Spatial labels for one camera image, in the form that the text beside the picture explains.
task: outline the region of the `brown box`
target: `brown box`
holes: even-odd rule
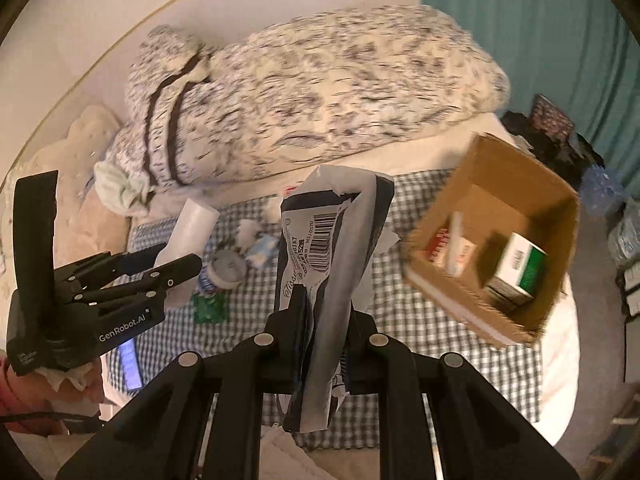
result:
[[[454,211],[463,215],[463,237],[476,244],[459,278],[437,269],[424,251]],[[543,334],[574,254],[578,211],[575,191],[551,170],[496,137],[477,136],[404,243],[404,279],[495,346],[532,344]],[[483,287],[513,232],[547,258],[536,297],[504,314]]]

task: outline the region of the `silver screw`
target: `silver screw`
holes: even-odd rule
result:
[[[389,338],[384,334],[372,334],[369,336],[369,342],[373,346],[386,346],[389,343]]]
[[[463,362],[464,360],[462,359],[462,355],[454,352],[444,356],[444,364],[451,368],[460,368]]]
[[[261,332],[254,337],[254,343],[258,346],[269,346],[273,343],[273,336],[267,332]]]
[[[184,366],[185,368],[189,368],[198,362],[198,356],[193,352],[185,352],[178,357],[178,363],[180,366]]]

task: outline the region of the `curtain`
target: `curtain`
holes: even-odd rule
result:
[[[453,16],[509,75],[508,109],[546,95],[640,197],[640,46],[610,0],[422,0]]]

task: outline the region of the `gingham fabric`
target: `gingham fabric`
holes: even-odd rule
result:
[[[386,226],[403,238],[428,209],[443,186],[448,170],[420,171],[394,178],[396,194]],[[208,261],[212,248],[225,235],[234,234],[242,218],[261,220],[268,197],[249,200],[220,210],[220,218],[209,239],[204,255]],[[137,251],[167,241],[176,219],[148,224],[133,229],[129,251]],[[268,226],[272,235],[279,234],[277,225]],[[540,346],[515,345],[497,350],[479,340],[466,327],[431,303],[402,281],[400,244],[373,259],[374,297],[369,313],[378,330],[407,345],[413,352],[439,357],[444,352],[462,354],[487,380],[529,421],[539,417],[542,387]],[[261,332],[273,311],[276,285],[276,261],[263,270],[249,270],[246,279],[229,299],[227,322],[196,324],[193,307],[167,313],[160,325],[136,338],[138,361],[143,383],[147,384],[162,368],[183,351],[193,350],[210,356],[231,350],[242,340]],[[108,355],[109,380],[125,391],[118,351]],[[262,423],[280,422],[276,400],[264,396]],[[299,446],[309,449],[351,449],[377,447],[378,400],[376,396],[347,397],[327,430],[297,434]]]

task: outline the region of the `floor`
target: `floor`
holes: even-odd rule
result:
[[[556,449],[581,478],[589,478],[594,466],[589,452],[638,386],[623,383],[624,319],[606,224],[584,211],[570,275],[580,331],[580,377],[574,414]]]

